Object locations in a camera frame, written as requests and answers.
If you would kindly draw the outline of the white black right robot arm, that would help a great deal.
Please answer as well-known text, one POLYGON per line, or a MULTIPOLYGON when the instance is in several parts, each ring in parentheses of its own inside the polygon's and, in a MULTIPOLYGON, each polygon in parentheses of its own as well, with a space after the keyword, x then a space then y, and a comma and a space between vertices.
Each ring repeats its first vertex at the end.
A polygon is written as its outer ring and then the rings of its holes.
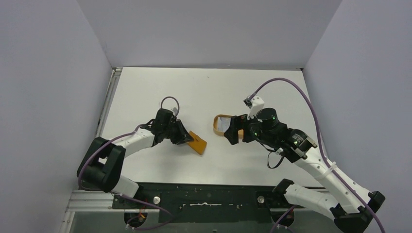
POLYGON ((243 131, 243 142, 257 141, 306 171, 328 190, 326 194, 320 193, 283 179, 273 189, 273 200, 279 207, 302 206, 332 219, 344 233, 362 233, 385 201, 382 193, 363 188, 335 162, 323 159, 315 141, 303 131, 280 122, 273 108, 264 108, 254 117, 230 117, 223 135, 231 145, 239 142, 239 131, 243 131))

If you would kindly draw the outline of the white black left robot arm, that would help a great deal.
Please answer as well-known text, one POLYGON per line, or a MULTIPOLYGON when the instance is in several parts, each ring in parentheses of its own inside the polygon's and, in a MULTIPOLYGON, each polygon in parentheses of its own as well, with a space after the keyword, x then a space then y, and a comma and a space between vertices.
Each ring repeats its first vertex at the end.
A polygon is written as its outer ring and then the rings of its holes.
POLYGON ((175 113, 159 109, 154 119, 138 125, 132 132, 112 139, 96 137, 91 142, 77 171, 78 185, 90 184, 92 189, 125 196, 124 201, 131 208, 138 208, 144 202, 139 185, 121 174, 126 157, 148 149, 168 139, 181 145, 194 139, 185 129, 175 113))

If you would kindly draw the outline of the yellow leather card holder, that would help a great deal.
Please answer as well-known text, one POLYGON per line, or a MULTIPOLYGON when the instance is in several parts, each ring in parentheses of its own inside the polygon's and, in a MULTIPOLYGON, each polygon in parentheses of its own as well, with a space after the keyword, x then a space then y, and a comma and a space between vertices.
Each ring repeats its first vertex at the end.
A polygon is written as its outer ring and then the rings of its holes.
POLYGON ((189 131, 189 135, 193 138, 192 141, 186 142, 196 153, 202 156, 206 150, 207 142, 193 131, 189 131))

